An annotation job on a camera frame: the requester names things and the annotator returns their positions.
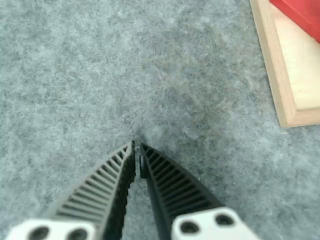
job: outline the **light wood panel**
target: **light wood panel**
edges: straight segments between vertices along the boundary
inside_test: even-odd
[[[320,124],[320,44],[269,0],[250,0],[283,127]]]

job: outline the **red object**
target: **red object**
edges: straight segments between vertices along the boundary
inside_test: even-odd
[[[270,0],[320,43],[320,0]]]

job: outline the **screw hole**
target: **screw hole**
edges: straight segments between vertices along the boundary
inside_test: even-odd
[[[40,226],[34,229],[30,235],[29,240],[43,240],[47,237],[49,233],[49,228],[46,226]]]
[[[234,224],[234,221],[232,220],[231,217],[227,216],[227,215],[219,215],[215,218],[216,222],[219,224],[219,225],[232,225]]]
[[[86,240],[87,239],[87,231],[78,228],[69,233],[67,240]]]
[[[194,234],[199,231],[199,227],[190,221],[186,221],[181,224],[181,231],[185,234]]]

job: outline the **gray carpet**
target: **gray carpet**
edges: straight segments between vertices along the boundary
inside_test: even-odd
[[[279,127],[248,0],[0,0],[0,238],[129,140],[262,239],[319,239],[320,126]],[[123,239],[157,239],[129,193]]]

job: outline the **wooden edge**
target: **wooden edge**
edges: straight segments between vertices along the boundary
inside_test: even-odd
[[[298,110],[286,127],[298,127],[320,123],[320,108]]]
[[[273,13],[269,0],[250,0],[252,14],[258,33],[260,46],[267,70],[270,88],[279,123],[282,127],[293,127],[300,122],[291,89],[286,63],[281,49]]]

